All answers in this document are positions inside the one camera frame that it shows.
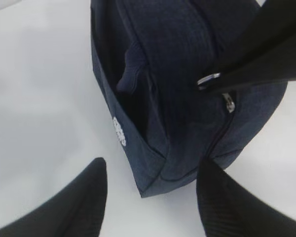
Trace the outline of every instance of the black strap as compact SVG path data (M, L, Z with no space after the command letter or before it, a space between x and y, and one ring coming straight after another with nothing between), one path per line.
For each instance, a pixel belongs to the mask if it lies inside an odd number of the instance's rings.
M97 158L48 202L2 228L0 237L97 237L106 199L106 163Z
M205 80L200 88L227 92L296 80L296 0L267 0L252 24L205 76L213 74L214 79Z
M197 197L207 237L296 237L296 221L253 196L211 160L200 164Z

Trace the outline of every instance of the fabric bag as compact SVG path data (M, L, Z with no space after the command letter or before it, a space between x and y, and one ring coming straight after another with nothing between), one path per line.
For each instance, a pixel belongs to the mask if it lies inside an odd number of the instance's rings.
M142 197L190 183L205 158L227 168L279 105L285 80L201 91L259 9L255 0L91 1L94 73Z

